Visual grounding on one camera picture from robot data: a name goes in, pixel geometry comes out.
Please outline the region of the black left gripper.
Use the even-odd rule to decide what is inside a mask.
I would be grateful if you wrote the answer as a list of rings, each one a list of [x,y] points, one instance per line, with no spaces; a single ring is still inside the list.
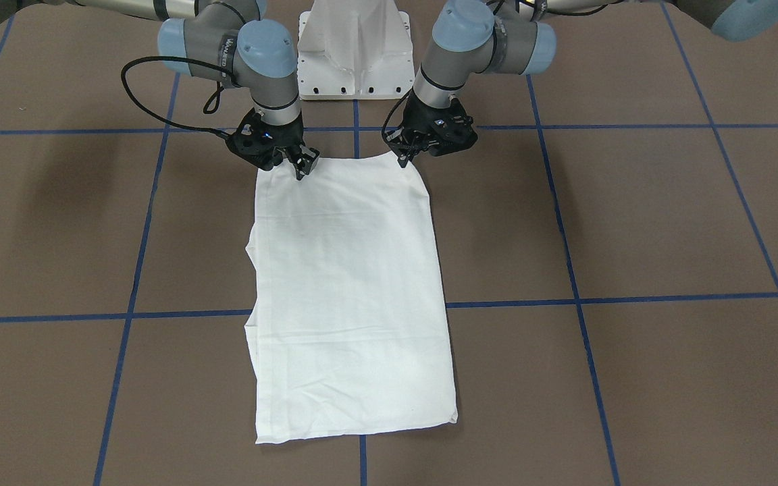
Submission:
[[[427,152],[428,107],[430,105],[420,101],[415,92],[410,92],[396,135],[389,136],[389,148],[401,168],[405,168],[421,152]]]

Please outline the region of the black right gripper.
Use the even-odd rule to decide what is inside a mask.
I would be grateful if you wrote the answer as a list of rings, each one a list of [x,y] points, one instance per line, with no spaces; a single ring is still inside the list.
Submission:
[[[297,181],[311,174],[321,156],[316,148],[305,146],[303,116],[297,114],[289,124],[269,124],[265,117],[251,109],[247,113],[247,161],[249,163],[280,163],[286,159],[294,168]]]

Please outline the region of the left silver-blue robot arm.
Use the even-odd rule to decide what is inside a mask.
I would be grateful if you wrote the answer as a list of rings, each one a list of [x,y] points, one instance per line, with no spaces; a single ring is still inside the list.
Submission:
[[[399,105],[399,126],[381,136],[405,168],[422,153],[441,157],[469,150],[478,139],[459,93],[473,74],[540,74],[558,49],[547,16],[582,16],[605,1],[531,1],[531,15],[515,1],[448,1],[432,27],[413,87]]]

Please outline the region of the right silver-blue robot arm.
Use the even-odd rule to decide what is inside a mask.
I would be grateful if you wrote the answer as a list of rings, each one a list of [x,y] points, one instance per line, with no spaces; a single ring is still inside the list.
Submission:
[[[305,144],[299,59],[289,30],[265,18],[265,1],[80,1],[78,6],[160,22],[158,54],[127,63],[120,73],[123,86],[130,69],[161,62],[176,73],[214,82],[204,114],[218,110],[224,91],[244,87],[253,107],[238,126],[203,132],[219,136],[232,154],[257,169],[288,162],[298,180],[311,173],[320,153]]]

